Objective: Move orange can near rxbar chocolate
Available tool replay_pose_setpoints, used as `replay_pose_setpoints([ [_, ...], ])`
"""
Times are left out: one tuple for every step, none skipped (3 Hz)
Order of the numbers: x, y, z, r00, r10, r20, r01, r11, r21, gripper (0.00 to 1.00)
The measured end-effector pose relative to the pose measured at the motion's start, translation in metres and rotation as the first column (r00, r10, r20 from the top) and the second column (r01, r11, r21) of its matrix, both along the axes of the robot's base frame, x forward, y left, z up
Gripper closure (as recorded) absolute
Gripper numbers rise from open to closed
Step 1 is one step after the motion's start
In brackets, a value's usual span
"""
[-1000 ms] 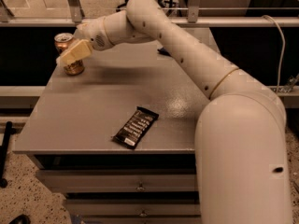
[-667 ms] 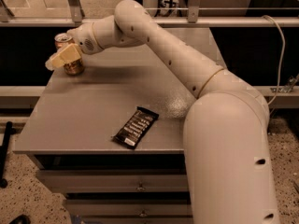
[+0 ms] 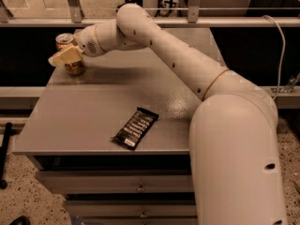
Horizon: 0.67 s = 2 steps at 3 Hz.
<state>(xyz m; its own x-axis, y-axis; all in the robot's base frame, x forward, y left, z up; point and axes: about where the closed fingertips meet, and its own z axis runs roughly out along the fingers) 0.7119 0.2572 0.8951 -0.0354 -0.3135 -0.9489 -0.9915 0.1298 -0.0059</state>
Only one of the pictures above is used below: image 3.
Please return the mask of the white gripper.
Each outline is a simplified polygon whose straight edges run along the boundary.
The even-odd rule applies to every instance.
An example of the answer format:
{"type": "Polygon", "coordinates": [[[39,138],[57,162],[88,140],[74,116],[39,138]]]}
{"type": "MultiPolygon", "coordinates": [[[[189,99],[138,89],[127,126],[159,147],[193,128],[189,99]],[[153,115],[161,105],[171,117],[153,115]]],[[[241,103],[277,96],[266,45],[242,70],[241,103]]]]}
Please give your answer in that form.
{"type": "Polygon", "coordinates": [[[103,35],[103,25],[94,24],[85,27],[75,35],[78,46],[67,45],[61,51],[56,52],[48,59],[53,67],[60,67],[83,60],[83,53],[88,57],[98,57],[104,55],[106,51],[100,44],[103,35]]]}

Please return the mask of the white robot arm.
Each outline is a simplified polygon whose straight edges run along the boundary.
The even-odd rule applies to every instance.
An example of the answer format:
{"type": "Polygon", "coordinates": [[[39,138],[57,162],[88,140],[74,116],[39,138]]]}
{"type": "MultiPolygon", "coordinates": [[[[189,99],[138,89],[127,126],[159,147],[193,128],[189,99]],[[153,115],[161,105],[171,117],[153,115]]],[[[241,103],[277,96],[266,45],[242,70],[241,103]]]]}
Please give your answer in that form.
{"type": "Polygon", "coordinates": [[[199,225],[288,225],[278,108],[261,87],[161,29],[142,7],[84,28],[54,67],[114,50],[151,49],[197,96],[189,154],[199,225]]]}

